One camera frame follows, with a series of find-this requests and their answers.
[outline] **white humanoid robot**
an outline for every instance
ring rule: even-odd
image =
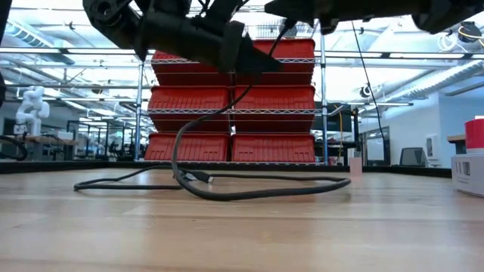
[[[29,90],[23,93],[22,104],[15,115],[15,134],[40,135],[41,119],[48,118],[50,113],[49,105],[42,100],[43,95],[44,87],[29,87]]]

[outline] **red storage bin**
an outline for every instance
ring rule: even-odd
[[[150,134],[145,160],[172,159],[176,133]],[[228,134],[184,134],[178,148],[178,160],[191,162],[226,162]]]
[[[151,89],[149,110],[218,110],[229,101],[229,91],[223,86],[159,86]],[[150,117],[158,131],[178,131],[191,120],[204,114],[161,114],[151,113]],[[202,122],[191,131],[228,132],[228,115],[216,116]]]
[[[156,51],[153,60],[181,60],[180,57]],[[221,74],[215,67],[201,63],[152,64],[161,85],[230,85],[228,74]]]
[[[274,40],[256,40],[254,46],[269,53]],[[278,59],[314,59],[315,41],[312,39],[284,39],[279,42],[272,57]],[[279,73],[265,73],[260,85],[306,85],[311,84],[314,63],[283,63]],[[237,74],[238,85],[253,83],[253,76]]]
[[[237,86],[234,97],[246,87]],[[311,85],[254,86],[235,105],[237,110],[313,110],[315,89]],[[309,133],[314,115],[304,114],[234,114],[236,132],[303,132]]]
[[[310,134],[236,134],[232,162],[315,162],[314,144]]]

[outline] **chair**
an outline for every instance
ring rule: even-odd
[[[402,148],[400,166],[427,167],[427,157],[422,147]]]

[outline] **shelf post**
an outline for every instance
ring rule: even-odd
[[[324,48],[324,35],[321,34],[321,105],[323,106],[323,157],[327,165],[327,100],[326,100],[326,55]]]
[[[141,98],[143,96],[144,61],[139,62],[138,95],[136,96],[136,131],[135,131],[135,161],[139,160],[139,144],[141,141]]]

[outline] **black power cord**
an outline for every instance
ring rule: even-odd
[[[274,50],[278,43],[282,40],[283,35],[289,29],[293,28],[296,24],[296,21],[286,20],[285,25],[281,33],[279,34],[278,38],[275,40],[274,44],[271,47],[269,52],[269,56],[272,56]],[[172,166],[153,166],[150,168],[145,168],[140,171],[131,173],[130,175],[122,176],[119,178],[101,178],[93,181],[86,181],[79,184],[74,185],[74,190],[86,190],[86,189],[116,189],[116,190],[180,190],[186,189],[190,193],[198,196],[202,199],[207,200],[214,200],[214,201],[232,201],[232,200],[242,200],[242,199],[257,199],[257,198],[264,198],[264,197],[273,197],[273,196],[300,196],[300,195],[307,195],[307,194],[314,194],[314,193],[325,193],[333,190],[338,190],[342,187],[347,186],[351,183],[351,181],[347,178],[332,178],[332,177],[287,177],[287,176],[277,176],[277,175],[236,175],[236,174],[207,174],[205,172],[195,172],[195,171],[188,171],[186,169],[182,169],[178,167],[177,158],[178,158],[178,147],[182,141],[183,134],[193,128],[195,125],[203,122],[205,120],[209,120],[214,116],[217,116],[226,110],[231,109],[235,104],[237,104],[240,100],[242,100],[245,95],[249,93],[252,87],[258,84],[260,77],[262,74],[257,74],[254,80],[254,83],[249,85],[243,94],[240,97],[237,97],[233,100],[229,105],[224,107],[223,109],[217,110],[215,113],[202,116],[199,119],[189,122],[185,126],[183,126],[178,134],[176,135],[175,145],[173,147],[173,155],[172,155]],[[139,173],[151,170],[151,169],[172,169],[173,175],[177,180],[179,185],[112,185],[112,184],[96,184],[99,182],[106,182],[106,181],[121,181],[126,178],[130,178],[134,175]],[[285,188],[285,189],[270,189],[270,190],[255,190],[249,192],[240,192],[240,193],[214,193],[205,190],[201,190],[196,188],[195,186],[191,185],[192,181],[202,181],[205,183],[213,182],[213,178],[249,178],[249,179],[278,179],[278,180],[286,180],[286,181],[332,181],[333,184],[330,185],[322,185],[317,187],[310,187],[310,188]]]
[[[368,76],[368,71],[366,70],[365,59],[363,58],[363,53],[361,52],[361,47],[360,47],[360,42],[358,40],[358,35],[356,35],[355,23],[353,23],[353,21],[351,21],[351,25],[353,26],[353,32],[355,33],[356,45],[358,46],[358,52],[359,52],[360,58],[361,58],[361,65],[363,66],[363,70],[365,71],[366,80],[368,82],[368,89],[370,90],[371,98],[373,99],[373,103],[375,104],[375,107],[376,107],[376,110],[377,110],[378,128],[380,129],[381,138],[383,140],[383,145],[385,145],[385,136],[383,135],[383,129],[381,128],[380,110],[378,109],[377,100],[375,99],[375,95],[373,93],[373,88],[371,87],[370,77]]]
[[[0,152],[0,159],[16,159],[17,161],[23,161],[29,155],[29,152],[27,151],[25,146],[21,142],[15,140],[14,138],[0,135],[0,141],[7,141],[8,143],[13,144],[14,146],[18,147],[18,149],[20,151],[19,156],[12,156],[12,155],[8,155],[8,154]]]

